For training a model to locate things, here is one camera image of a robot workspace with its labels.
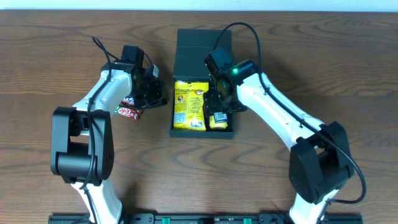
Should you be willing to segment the Dairy Milk chocolate bar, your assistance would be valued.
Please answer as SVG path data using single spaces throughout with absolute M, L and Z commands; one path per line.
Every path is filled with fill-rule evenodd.
M 133 97 L 125 97 L 122 102 L 122 104 L 127 105 L 127 106 L 134 106 L 134 98 Z

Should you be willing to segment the yellow cylindrical candy container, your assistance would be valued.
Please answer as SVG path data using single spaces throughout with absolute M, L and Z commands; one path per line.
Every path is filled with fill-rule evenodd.
M 228 122 L 222 121 L 217 123 L 215 117 L 210 116 L 209 125 L 211 130 L 225 130 L 228 127 Z

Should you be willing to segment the yellow snack bag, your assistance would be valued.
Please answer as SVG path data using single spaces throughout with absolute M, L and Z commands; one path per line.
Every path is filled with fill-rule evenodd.
M 209 90 L 209 83 L 177 81 L 174 88 L 173 128 L 189 131 L 205 131 L 203 95 Z

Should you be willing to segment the dark green box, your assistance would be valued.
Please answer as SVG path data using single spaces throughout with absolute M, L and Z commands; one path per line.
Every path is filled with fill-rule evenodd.
M 173 82 L 208 82 L 211 75 L 204 59 L 213 50 L 213 46 L 221 34 L 220 30 L 179 29 L 177 32 L 177 49 L 175 55 Z M 174 128 L 173 114 L 170 119 L 169 134 L 172 138 L 234 138 L 234 115 L 228 115 L 228 127 L 224 130 L 212 130 L 209 119 L 205 119 L 206 131 L 180 130 Z

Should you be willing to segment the small blue box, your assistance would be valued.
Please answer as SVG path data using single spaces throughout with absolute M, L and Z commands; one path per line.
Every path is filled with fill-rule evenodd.
M 215 123 L 227 123 L 228 116 L 225 113 L 217 112 L 213 115 Z

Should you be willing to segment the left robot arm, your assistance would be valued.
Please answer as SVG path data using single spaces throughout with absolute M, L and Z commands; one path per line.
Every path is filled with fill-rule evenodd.
M 160 96 L 159 69 L 134 62 L 112 62 L 101 69 L 98 82 L 71 107 L 52 115 L 50 167 L 82 197 L 84 215 L 51 215 L 49 223 L 128 223 L 123 203 L 110 178 L 114 164 L 111 118 L 130 93 Z

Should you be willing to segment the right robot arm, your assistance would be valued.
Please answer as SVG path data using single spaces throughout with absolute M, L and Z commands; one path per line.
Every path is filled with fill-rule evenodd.
M 335 195 L 357 168 L 345 129 L 325 124 L 284 96 L 251 60 L 204 61 L 216 87 L 205 93 L 206 114 L 253 110 L 281 138 L 290 152 L 289 180 L 296 191 L 289 218 L 294 223 L 322 223 Z

